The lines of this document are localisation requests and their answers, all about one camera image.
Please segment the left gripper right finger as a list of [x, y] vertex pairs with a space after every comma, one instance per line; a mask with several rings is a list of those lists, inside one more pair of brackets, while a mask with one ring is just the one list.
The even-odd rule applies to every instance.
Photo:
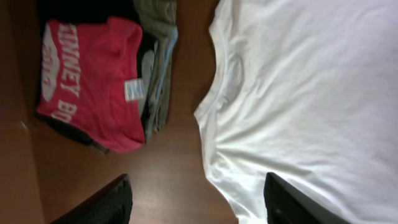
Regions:
[[273, 172], [266, 175], [264, 200], [269, 224], [348, 224]]

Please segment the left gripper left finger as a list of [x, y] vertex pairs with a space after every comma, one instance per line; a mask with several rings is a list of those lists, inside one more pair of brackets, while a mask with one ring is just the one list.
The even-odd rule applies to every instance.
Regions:
[[132, 206], [129, 176], [121, 174], [52, 224], [128, 224]]

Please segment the white t-shirt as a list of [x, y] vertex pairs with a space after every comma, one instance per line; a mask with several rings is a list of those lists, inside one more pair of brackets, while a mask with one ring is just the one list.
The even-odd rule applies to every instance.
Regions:
[[220, 1], [195, 111], [206, 178], [265, 223], [273, 172], [349, 223], [397, 222], [397, 1]]

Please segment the red printed t-shirt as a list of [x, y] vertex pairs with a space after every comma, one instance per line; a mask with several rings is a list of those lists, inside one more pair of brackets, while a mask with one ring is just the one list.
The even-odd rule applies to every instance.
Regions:
[[142, 29], [109, 17], [102, 24], [49, 20], [42, 45], [38, 114], [69, 124], [116, 152], [145, 143], [137, 51]]

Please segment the grey garment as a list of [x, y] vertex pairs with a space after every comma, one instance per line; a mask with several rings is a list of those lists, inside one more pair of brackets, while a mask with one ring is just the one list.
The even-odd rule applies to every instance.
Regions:
[[144, 31], [158, 40], [147, 94], [149, 117], [145, 120], [144, 128], [146, 141], [150, 141], [152, 133], [164, 128], [169, 110], [172, 53], [178, 39], [177, 2], [135, 0], [134, 5]]

